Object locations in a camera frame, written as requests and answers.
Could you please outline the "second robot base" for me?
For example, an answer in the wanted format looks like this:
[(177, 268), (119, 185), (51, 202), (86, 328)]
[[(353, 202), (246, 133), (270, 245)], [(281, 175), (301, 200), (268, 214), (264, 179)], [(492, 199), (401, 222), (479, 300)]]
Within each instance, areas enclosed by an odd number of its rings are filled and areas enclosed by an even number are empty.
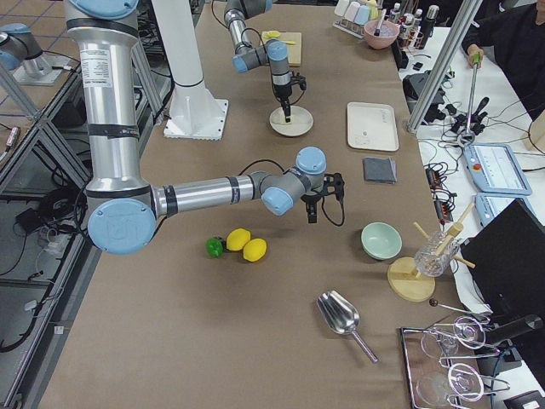
[(1, 26), (1, 65), (14, 72), (16, 81), (23, 85), (52, 86), (60, 76), (23, 23)]

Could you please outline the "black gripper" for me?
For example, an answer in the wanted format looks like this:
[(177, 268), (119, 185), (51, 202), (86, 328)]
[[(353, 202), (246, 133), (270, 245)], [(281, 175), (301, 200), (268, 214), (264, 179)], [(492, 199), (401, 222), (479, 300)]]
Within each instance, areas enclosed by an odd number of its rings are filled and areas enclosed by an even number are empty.
[(299, 72), (286, 72), (284, 74), (272, 75), (272, 91), (281, 104), (285, 123), (291, 121), (291, 106), (289, 98), (292, 95), (292, 86), (297, 85), (301, 91), (307, 89), (307, 80)]
[(321, 188), (312, 188), (310, 194), (302, 196), (303, 202), (306, 204), (307, 220), (309, 223), (316, 223), (317, 203), (320, 199), (334, 194), (336, 200), (344, 205), (344, 180), (341, 173), (326, 173)]

